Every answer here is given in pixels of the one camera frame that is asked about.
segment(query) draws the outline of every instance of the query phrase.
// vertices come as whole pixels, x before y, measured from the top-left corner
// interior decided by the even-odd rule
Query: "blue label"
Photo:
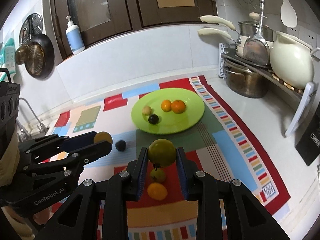
[[[84,46],[79,29],[74,29],[68,32],[67,38],[72,52]]]

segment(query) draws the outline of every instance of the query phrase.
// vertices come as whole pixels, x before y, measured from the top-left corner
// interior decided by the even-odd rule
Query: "window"
[[[217,15],[214,0],[51,0],[51,11],[63,59],[72,54],[65,34],[68,15],[86,47],[119,33]]]

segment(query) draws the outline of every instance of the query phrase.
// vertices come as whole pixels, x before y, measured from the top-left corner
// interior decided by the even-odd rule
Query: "wooden bead trivet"
[[[274,79],[276,79],[277,81],[279,81],[280,84],[286,86],[287,88],[289,88],[292,91],[296,91],[299,94],[303,94],[303,90],[298,89],[298,88],[294,88],[293,86],[287,84],[286,82],[284,82],[282,79],[278,78],[274,73],[272,73],[272,76]]]

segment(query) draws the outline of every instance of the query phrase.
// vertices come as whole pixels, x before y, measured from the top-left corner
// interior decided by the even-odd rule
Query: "black pan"
[[[51,40],[43,33],[36,34],[28,46],[29,56],[25,61],[26,70],[34,78],[46,78],[54,66],[54,49]]]

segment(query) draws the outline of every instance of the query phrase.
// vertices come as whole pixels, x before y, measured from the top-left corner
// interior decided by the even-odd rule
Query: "spatula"
[[[281,6],[281,20],[287,27],[294,28],[297,26],[297,14],[289,0],[283,0],[283,4]]]
[[[266,40],[263,38],[261,31],[264,12],[264,0],[260,0],[260,8],[261,13],[259,20],[259,28],[255,35],[249,37],[246,40],[243,48],[243,56],[256,64],[268,65],[270,48]]]

